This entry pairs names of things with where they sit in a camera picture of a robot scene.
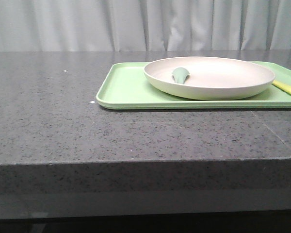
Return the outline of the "white pleated curtain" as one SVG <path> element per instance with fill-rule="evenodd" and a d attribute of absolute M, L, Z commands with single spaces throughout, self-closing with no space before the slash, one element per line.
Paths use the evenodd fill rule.
<path fill-rule="evenodd" d="M 0 52 L 291 50 L 291 0 L 0 0 Z"/>

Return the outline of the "yellow plastic fork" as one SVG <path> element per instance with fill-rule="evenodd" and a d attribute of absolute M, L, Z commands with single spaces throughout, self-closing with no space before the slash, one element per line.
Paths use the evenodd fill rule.
<path fill-rule="evenodd" d="M 288 93 L 289 95 L 291 95 L 291 86 L 285 83 L 282 83 L 280 81 L 274 80 L 272 82 L 272 85 L 274 85 L 275 87 L 281 89 L 282 91 Z"/>

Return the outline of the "sage green spoon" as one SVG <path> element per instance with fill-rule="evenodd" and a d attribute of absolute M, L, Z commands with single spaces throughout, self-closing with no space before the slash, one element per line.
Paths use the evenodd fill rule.
<path fill-rule="evenodd" d="M 178 84 L 185 84 L 185 81 L 189 75 L 189 71 L 183 67 L 177 67 L 172 71 L 174 81 Z"/>

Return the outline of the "beige round plate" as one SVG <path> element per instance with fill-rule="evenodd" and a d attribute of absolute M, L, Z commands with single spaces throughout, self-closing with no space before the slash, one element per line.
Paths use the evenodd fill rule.
<path fill-rule="evenodd" d="M 185 84 L 175 83 L 172 71 L 187 69 Z M 239 100 L 265 91 L 275 80 L 270 69 L 256 63 L 219 57 L 174 57 L 144 67 L 147 80 L 158 90 L 194 100 Z"/>

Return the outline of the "light green rectangular tray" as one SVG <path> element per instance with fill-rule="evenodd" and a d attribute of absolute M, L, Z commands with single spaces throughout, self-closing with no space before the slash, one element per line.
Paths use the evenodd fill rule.
<path fill-rule="evenodd" d="M 291 109 L 291 95 L 271 85 L 242 100 L 190 100 L 154 88 L 144 76 L 145 62 L 114 64 L 96 101 L 113 110 L 171 109 Z"/>

